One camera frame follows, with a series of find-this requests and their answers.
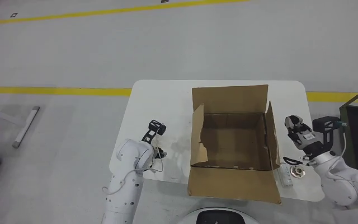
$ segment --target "box flap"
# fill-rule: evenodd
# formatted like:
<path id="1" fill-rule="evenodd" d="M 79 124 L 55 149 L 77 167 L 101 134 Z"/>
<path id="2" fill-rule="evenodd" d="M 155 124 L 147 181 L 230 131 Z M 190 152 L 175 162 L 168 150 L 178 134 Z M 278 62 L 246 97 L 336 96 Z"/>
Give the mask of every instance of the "box flap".
<path id="1" fill-rule="evenodd" d="M 188 193 L 199 197 L 260 200 L 281 204 L 273 171 L 192 167 Z"/>
<path id="2" fill-rule="evenodd" d="M 200 139 L 203 122 L 204 122 L 204 104 L 200 104 L 192 114 L 190 165 L 197 164 L 198 162 L 208 161 L 206 148 L 201 143 L 201 139 Z"/>
<path id="3" fill-rule="evenodd" d="M 268 103 L 268 109 L 265 116 L 266 116 L 266 128 L 267 128 L 267 144 L 268 144 L 268 150 L 270 151 L 272 169 L 277 169 L 280 167 L 280 156 L 279 156 L 279 147 L 276 138 L 274 113 L 272 111 L 271 102 Z"/>
<path id="4" fill-rule="evenodd" d="M 204 104 L 205 114 L 265 113 L 268 89 L 268 85 L 193 88 L 193 108 Z"/>

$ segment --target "floor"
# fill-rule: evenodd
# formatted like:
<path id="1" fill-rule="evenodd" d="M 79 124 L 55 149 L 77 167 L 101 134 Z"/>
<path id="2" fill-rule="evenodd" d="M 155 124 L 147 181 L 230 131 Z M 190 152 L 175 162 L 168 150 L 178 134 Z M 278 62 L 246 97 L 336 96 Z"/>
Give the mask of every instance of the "floor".
<path id="1" fill-rule="evenodd" d="M 0 0 L 0 20 L 159 4 L 158 1 Z M 358 92 L 354 0 L 251 0 L 0 24 L 0 85 L 131 88 L 141 79 L 298 80 L 308 91 Z M 0 120 L 0 223 L 101 223 L 109 160 L 127 97 L 0 94 L 0 111 L 41 109 L 21 147 Z M 310 102 L 312 118 L 341 102 Z M 146 180 L 134 223 L 170 223 L 204 206 L 260 223 L 343 223 L 338 208 L 283 199 L 198 199 L 186 186 Z"/>

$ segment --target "cable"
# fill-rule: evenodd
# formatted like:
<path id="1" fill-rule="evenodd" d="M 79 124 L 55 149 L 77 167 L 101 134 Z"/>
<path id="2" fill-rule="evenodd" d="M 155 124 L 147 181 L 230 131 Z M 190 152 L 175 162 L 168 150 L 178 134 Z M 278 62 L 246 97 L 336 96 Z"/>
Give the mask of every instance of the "cable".
<path id="1" fill-rule="evenodd" d="M 303 162 L 301 161 L 298 161 L 298 160 L 294 160 L 292 158 L 288 158 L 286 156 L 283 157 L 284 161 L 288 164 L 288 165 L 291 165 L 291 166 L 298 166 L 298 165 L 301 165 L 303 164 Z"/>
<path id="2" fill-rule="evenodd" d="M 327 172 L 326 172 L 326 178 L 328 179 L 331 179 L 331 180 L 345 180 L 345 181 L 348 181 L 350 183 L 355 183 L 356 181 L 353 181 L 353 180 L 347 180 L 346 178 L 342 177 L 342 176 L 339 176 L 339 175 L 336 175 L 336 174 L 332 174 L 334 176 L 338 176 L 340 177 L 339 179 L 337 178 L 331 178 L 328 176 L 328 173 L 331 172 L 332 169 L 334 169 L 336 167 L 336 163 L 338 163 L 338 161 L 343 157 L 343 155 L 345 154 L 346 152 L 346 148 L 347 148 L 347 139 L 346 139 L 346 133 L 343 132 L 343 139 L 344 139 L 344 148 L 343 148 L 343 151 L 341 153 L 341 155 L 338 157 L 338 159 L 335 160 L 335 162 L 328 168 Z"/>
<path id="3" fill-rule="evenodd" d="M 159 131 L 159 129 L 157 130 L 156 136 L 155 136 L 156 146 L 155 146 L 155 147 L 152 146 L 152 147 L 158 151 L 159 159 L 161 160 L 161 164 L 162 164 L 162 170 L 156 170 L 156 169 L 153 169 L 153 168 L 142 168 L 142 169 L 134 169 L 134 170 L 131 170 L 131 171 L 127 172 L 127 174 L 124 176 L 124 178 L 119 182 L 120 187 L 118 188 L 118 190 L 116 190 L 116 191 L 114 191 L 114 192 L 108 192 L 108 187 L 103 186 L 103 187 L 102 187 L 102 191 L 103 191 L 106 195 L 113 195 L 113 194 L 119 192 L 119 191 L 122 189 L 123 185 L 125 184 L 125 179 L 126 179 L 126 177 L 127 177 L 131 172 L 133 172 L 133 171 L 152 170 L 152 171 L 156 171 L 156 172 L 163 172 L 163 170 L 164 170 L 164 164 L 163 164 L 163 159 L 162 159 L 161 153 L 159 152 L 159 147 L 158 147 L 158 139 L 157 139 L 158 131 Z"/>

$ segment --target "wire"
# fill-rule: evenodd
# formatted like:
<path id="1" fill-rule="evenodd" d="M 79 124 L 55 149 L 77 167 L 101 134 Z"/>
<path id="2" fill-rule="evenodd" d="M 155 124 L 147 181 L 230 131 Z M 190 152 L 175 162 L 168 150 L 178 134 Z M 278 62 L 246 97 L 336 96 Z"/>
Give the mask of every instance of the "wire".
<path id="1" fill-rule="evenodd" d="M 339 176 L 339 175 L 336 175 L 336 174 L 332 174 L 334 176 L 338 176 L 340 177 L 339 179 L 337 178 L 331 178 L 328 176 L 328 173 L 331 172 L 332 169 L 334 169 L 336 167 L 336 163 L 339 162 L 339 160 L 343 157 L 343 155 L 345 154 L 346 152 L 346 148 L 347 148 L 347 139 L 346 139 L 346 133 L 343 132 L 343 139 L 344 139 L 344 148 L 343 148 L 343 151 L 341 153 L 341 155 L 335 160 L 335 162 L 328 168 L 327 172 L 326 172 L 326 178 L 328 179 L 331 179 L 331 180 L 344 180 L 344 181 L 348 181 L 350 183 L 355 183 L 356 181 L 353 181 L 353 180 L 347 180 L 346 178 L 342 177 L 342 176 Z"/>
<path id="2" fill-rule="evenodd" d="M 159 131 L 159 129 L 157 130 L 156 136 L 155 136 L 156 146 L 155 146 L 155 147 L 153 146 L 153 148 L 158 151 L 159 158 L 160 158 L 161 164 L 162 164 L 162 170 L 156 170 L 156 169 L 153 169 L 153 168 L 142 168 L 142 169 L 134 169 L 134 170 L 131 170 L 131 171 L 127 172 L 127 174 L 124 176 L 124 178 L 119 182 L 120 187 L 118 188 L 118 190 L 116 190 L 116 191 L 114 191 L 114 192 L 109 192 L 109 191 L 108 191 L 108 187 L 103 186 L 103 187 L 102 187 L 102 191 L 103 191 L 106 195 L 113 195 L 113 194 L 119 192 L 119 191 L 122 189 L 123 185 L 125 184 L 125 179 L 126 179 L 126 177 L 127 177 L 131 172 L 133 172 L 133 171 L 152 170 L 152 171 L 156 171 L 156 172 L 163 172 L 163 170 L 164 170 L 164 164 L 163 164 L 163 159 L 162 159 L 161 153 L 160 153 L 160 151 L 159 151 L 159 147 L 158 147 L 158 139 L 157 139 L 158 131 Z"/>

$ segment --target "black cable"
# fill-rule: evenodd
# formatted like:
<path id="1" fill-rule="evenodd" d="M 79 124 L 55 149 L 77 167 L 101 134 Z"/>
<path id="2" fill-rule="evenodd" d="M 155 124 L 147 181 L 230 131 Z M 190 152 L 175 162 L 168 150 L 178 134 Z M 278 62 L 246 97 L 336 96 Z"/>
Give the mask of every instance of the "black cable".
<path id="1" fill-rule="evenodd" d="M 301 161 L 293 160 L 292 158 L 288 158 L 286 156 L 284 156 L 283 159 L 287 164 L 289 164 L 291 166 L 297 166 L 297 165 L 303 164 L 303 162 L 301 162 Z"/>

